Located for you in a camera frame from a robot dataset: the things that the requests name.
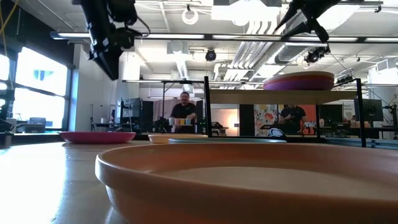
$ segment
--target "window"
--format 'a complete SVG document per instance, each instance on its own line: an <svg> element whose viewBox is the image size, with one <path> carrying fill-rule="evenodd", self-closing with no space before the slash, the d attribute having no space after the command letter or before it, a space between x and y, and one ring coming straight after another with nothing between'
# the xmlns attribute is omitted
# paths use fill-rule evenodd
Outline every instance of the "window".
<svg viewBox="0 0 398 224"><path fill-rule="evenodd" d="M45 127L67 129L68 68L31 49L18 54L12 117L22 121L45 118Z"/></svg>
<svg viewBox="0 0 398 224"><path fill-rule="evenodd" d="M10 60L0 55L0 80L8 80L8 74L10 72Z"/></svg>
<svg viewBox="0 0 398 224"><path fill-rule="evenodd" d="M16 83L65 96L68 68L26 47L18 54Z"/></svg>

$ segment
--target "man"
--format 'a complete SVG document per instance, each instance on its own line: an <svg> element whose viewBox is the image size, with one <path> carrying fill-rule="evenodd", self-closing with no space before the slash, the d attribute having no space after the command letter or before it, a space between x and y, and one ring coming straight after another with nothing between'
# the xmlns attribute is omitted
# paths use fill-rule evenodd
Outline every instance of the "man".
<svg viewBox="0 0 398 224"><path fill-rule="evenodd" d="M283 124L281 130L285 134L302 134L300 122L307 121L307 117L303 108L297 105L288 105L280 112L279 123Z"/></svg>
<svg viewBox="0 0 398 224"><path fill-rule="evenodd" d="M197 107L189 102L189 93L182 92L180 95L181 103L174 106L171 118L190 119L191 124L195 122L197 117L195 112ZM194 126L175 126L175 133L194 133Z"/></svg>

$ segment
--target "yellow cable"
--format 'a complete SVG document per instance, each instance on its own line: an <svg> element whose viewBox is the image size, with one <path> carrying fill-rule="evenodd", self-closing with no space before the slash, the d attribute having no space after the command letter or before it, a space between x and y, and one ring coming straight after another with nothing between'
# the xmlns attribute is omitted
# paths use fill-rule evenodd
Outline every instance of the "yellow cable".
<svg viewBox="0 0 398 224"><path fill-rule="evenodd" d="M19 0L15 1L14 7L12 7L10 14L8 15L6 21L4 22L4 25L1 25L1 29L0 29L0 34L3 32L3 30L6 28L6 25L8 23L8 21L10 20L11 16L13 15L15 9L17 8Z"/></svg>
<svg viewBox="0 0 398 224"><path fill-rule="evenodd" d="M2 14L1 14L1 6L0 6L0 22L1 22L1 27L4 27L4 23L2 20ZM2 42L4 45L4 54L7 57L7 45L6 45L6 35L5 32L2 33Z"/></svg>

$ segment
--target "computer monitor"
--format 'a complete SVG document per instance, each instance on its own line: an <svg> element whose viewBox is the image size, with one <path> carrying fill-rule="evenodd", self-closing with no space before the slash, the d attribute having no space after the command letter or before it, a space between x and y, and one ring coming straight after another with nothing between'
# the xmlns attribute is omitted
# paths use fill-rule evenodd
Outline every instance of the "computer monitor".
<svg viewBox="0 0 398 224"><path fill-rule="evenodd" d="M356 120L359 121L358 99L354 100ZM365 121L384 121L381 100L363 99L363 118Z"/></svg>
<svg viewBox="0 0 398 224"><path fill-rule="evenodd" d="M331 126L332 123L342 123L343 105L321 105L319 118L325 121L325 126Z"/></svg>

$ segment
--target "table surface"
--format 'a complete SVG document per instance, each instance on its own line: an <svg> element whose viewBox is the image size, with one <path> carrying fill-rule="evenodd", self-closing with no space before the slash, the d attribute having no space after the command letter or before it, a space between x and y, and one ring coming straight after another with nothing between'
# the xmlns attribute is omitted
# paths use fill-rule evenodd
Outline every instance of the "table surface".
<svg viewBox="0 0 398 224"><path fill-rule="evenodd" d="M0 149L0 223L126 223L95 176L96 155L146 144L56 142Z"/></svg>

